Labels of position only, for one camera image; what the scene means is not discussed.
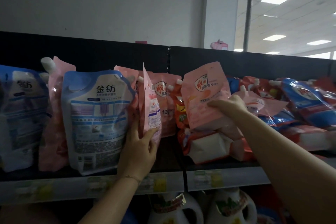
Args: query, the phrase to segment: right hand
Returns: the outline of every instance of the right hand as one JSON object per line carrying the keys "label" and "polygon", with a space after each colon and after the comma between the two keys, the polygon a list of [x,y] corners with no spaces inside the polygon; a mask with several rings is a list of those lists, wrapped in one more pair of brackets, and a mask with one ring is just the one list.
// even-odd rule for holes
{"label": "right hand", "polygon": [[233,118],[239,113],[248,113],[244,101],[238,95],[232,95],[228,100],[213,100],[208,106],[218,108],[224,115]]}
{"label": "right hand", "polygon": [[118,163],[118,176],[127,175],[142,181],[152,169],[156,159],[157,146],[152,142],[158,128],[152,128],[139,139],[139,117],[136,117],[126,136],[126,143],[121,151]]}

